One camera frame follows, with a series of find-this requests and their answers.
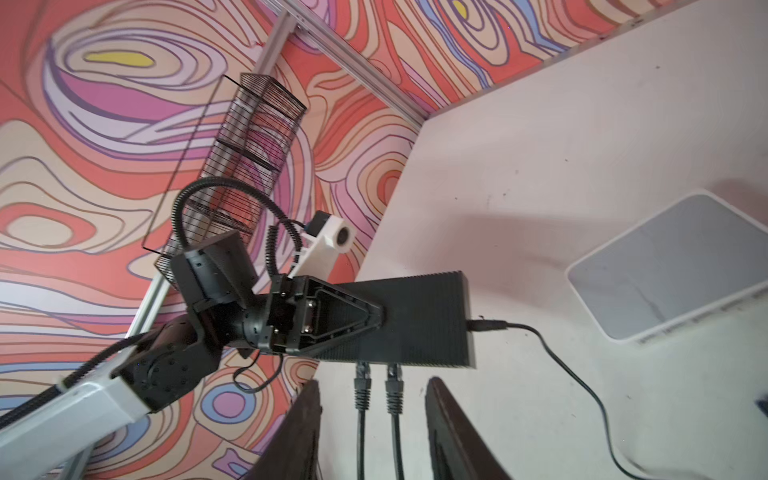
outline black ribbed box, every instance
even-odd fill
[[[339,285],[384,307],[381,328],[316,358],[425,366],[472,366],[467,279],[461,272]]]

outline metal frame bar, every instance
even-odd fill
[[[338,66],[368,88],[379,100],[398,112],[411,125],[421,128],[429,114],[371,65],[301,0],[262,1],[275,13],[289,12],[296,18],[301,32],[316,44],[318,50],[333,59]]]
[[[280,58],[280,52],[283,51],[283,46],[294,30],[296,30],[296,19],[287,10],[283,10],[277,17],[275,25],[272,26],[270,36],[266,39],[266,44],[251,73],[272,74],[277,59]]]

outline yellow blob pattern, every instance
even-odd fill
[[[154,65],[154,60],[139,51],[92,51],[85,54],[85,61],[115,63],[126,67],[146,68]]]
[[[456,9],[463,19],[467,19],[467,6],[461,0],[453,0],[453,8]]]

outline coiled black cable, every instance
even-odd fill
[[[275,204],[272,201],[272,199],[270,199],[269,196],[266,195],[263,191],[258,190],[255,187],[243,181],[236,180],[234,178],[227,178],[227,177],[205,177],[199,180],[195,180],[191,184],[182,188],[181,192],[179,192],[179,194],[176,196],[173,210],[170,212],[170,223],[174,229],[174,235],[176,235],[176,240],[179,242],[179,244],[183,248],[188,248],[190,246],[189,240],[187,239],[187,234],[184,232],[184,222],[183,222],[184,205],[186,205],[190,197],[192,197],[192,195],[194,195],[196,192],[203,190],[204,188],[211,188],[211,187],[233,188],[234,190],[241,191],[244,194],[250,195],[251,197],[258,200],[260,204],[264,205],[270,212],[273,213],[273,215],[278,219],[279,222],[285,225],[285,228],[286,230],[288,230],[288,234],[290,235],[291,240],[293,240],[293,247],[296,249],[296,252],[301,251],[301,248],[302,248],[301,236],[299,235],[299,232],[296,230],[296,227],[290,221],[288,216],[280,209],[280,207],[278,207],[277,204]],[[274,250],[270,252],[270,255],[272,255],[272,258],[274,258]],[[277,275],[277,267],[275,266],[274,263],[272,264],[272,266],[274,266],[274,269],[273,271],[270,271],[271,267],[267,265],[267,273],[270,276]]]
[[[269,225],[266,229],[266,241],[264,245],[264,265],[266,266],[266,272],[270,276],[275,276],[278,274],[277,269],[277,258],[276,258],[276,252],[277,252],[277,234],[280,231],[280,224],[287,225],[289,223],[293,223],[298,225],[299,227],[304,228],[304,224],[299,222],[298,220],[292,220],[292,219],[285,219],[285,220],[278,220],[277,225]],[[296,253],[293,255],[293,265],[296,265],[299,262],[299,254],[300,252],[297,250]]]
[[[139,340],[141,340],[141,338],[144,337],[144,335],[145,335],[144,333],[139,333],[138,335],[126,337],[124,339],[118,340],[117,342],[113,343],[107,348],[101,350],[92,359],[83,363],[80,366],[80,368],[78,368],[74,372],[67,375],[61,381],[61,384],[63,385],[64,390],[66,391],[72,388],[75,383],[79,382],[80,379],[82,379],[88,372],[96,368],[100,363],[102,363],[103,361],[105,361],[115,353],[121,351],[122,349],[129,347],[131,345],[134,345]],[[0,417],[0,429],[4,429],[8,425],[11,425],[13,422],[16,422],[17,420],[20,420],[26,417],[27,415],[39,409],[40,407],[50,402],[51,400],[55,399],[59,395],[61,395],[61,389],[59,388],[58,385],[53,385],[51,387],[48,387],[46,390],[43,390],[38,395],[32,397],[31,399],[27,400],[26,402],[22,403],[15,409],[11,410],[10,412]]]

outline patterned wall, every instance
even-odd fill
[[[315,0],[314,12],[425,110],[674,0]]]
[[[671,0],[307,0],[427,110],[464,98]],[[124,335],[170,232],[160,195],[222,74],[258,59],[274,20],[257,0],[26,0],[0,22],[0,412]],[[309,45],[277,77],[309,106],[274,197],[290,216],[328,210],[359,229],[332,281],[352,280],[416,132]],[[194,179],[232,91],[213,98],[172,185]],[[263,270],[263,231],[252,249]],[[290,252],[281,243],[286,267]],[[266,286],[266,276],[259,287]],[[177,294],[161,311],[183,309]],[[238,478],[315,365],[286,361],[269,389],[219,371],[171,407],[109,435],[92,478]],[[245,382],[276,368],[264,356]]]

